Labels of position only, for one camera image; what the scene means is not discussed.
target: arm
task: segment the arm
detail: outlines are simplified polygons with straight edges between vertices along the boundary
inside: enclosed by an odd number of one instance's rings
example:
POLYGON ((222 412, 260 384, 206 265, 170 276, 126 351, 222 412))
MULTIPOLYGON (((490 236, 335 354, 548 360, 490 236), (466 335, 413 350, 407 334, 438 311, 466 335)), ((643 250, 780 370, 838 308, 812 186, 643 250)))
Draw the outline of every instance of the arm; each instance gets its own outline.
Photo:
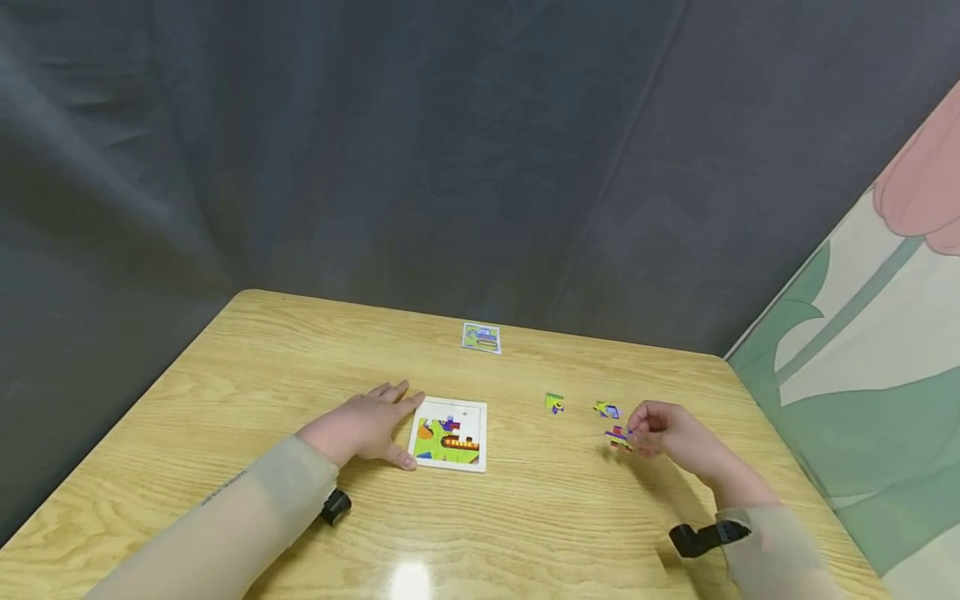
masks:
POLYGON ((398 467, 416 461, 391 441, 423 394, 384 384, 285 438, 147 542, 90 591, 90 600, 242 598, 320 514, 354 455, 398 467))
POLYGON ((241 598, 313 519, 337 467, 284 439, 175 521, 90 591, 112 598, 241 598))
POLYGON ((682 406, 644 402, 629 426, 638 454, 668 455, 710 487, 718 519, 737 521, 753 532, 723 546, 731 579, 745 600, 844 598, 793 511, 682 406))

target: black wrist sensor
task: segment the black wrist sensor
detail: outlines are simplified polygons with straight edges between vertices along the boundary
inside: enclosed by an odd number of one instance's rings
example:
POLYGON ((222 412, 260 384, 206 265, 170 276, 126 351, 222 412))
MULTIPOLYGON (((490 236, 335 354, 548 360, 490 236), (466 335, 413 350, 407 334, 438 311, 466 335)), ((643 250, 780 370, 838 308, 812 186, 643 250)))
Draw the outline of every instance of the black wrist sensor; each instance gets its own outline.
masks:
POLYGON ((330 525, 336 525, 340 517, 345 515, 353 503, 350 497, 340 488, 335 488, 329 498, 324 503, 324 509, 320 511, 320 516, 330 525))
POLYGON ((685 559, 695 559, 707 554, 713 548, 743 540, 751 533, 750 529, 736 521, 722 520, 700 531, 694 531, 686 523, 670 530, 670 540, 677 552, 685 559))

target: painted flower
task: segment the painted flower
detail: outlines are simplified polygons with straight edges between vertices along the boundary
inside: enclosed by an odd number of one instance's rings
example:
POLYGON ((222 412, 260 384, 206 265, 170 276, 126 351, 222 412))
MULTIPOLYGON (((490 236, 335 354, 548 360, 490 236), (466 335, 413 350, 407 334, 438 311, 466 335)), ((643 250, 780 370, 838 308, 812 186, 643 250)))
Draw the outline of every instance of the painted flower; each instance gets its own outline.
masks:
POLYGON ((960 255, 960 84, 880 173, 874 208, 895 234, 960 255))

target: sheer sleeve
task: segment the sheer sleeve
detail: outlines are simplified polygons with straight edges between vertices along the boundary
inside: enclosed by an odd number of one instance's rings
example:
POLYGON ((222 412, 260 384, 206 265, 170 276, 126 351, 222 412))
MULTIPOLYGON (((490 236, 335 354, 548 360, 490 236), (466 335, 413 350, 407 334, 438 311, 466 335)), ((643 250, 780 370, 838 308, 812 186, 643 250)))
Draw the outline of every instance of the sheer sleeve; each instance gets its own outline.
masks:
POLYGON ((303 440, 286 438, 148 541, 86 597, 242 598, 317 517, 337 474, 303 440))
POLYGON ((753 533, 723 546, 731 579, 744 600, 840 600, 843 591, 827 571, 813 540, 786 506, 721 511, 753 533))

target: gray curtain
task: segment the gray curtain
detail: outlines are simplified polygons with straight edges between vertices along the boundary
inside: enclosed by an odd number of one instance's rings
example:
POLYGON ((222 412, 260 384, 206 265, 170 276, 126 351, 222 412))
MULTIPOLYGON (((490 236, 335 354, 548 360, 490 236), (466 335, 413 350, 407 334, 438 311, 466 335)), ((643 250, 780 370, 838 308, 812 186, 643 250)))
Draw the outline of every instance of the gray curtain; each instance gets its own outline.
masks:
POLYGON ((244 288, 722 353, 956 81, 958 22, 8 0, 0 540, 244 288))

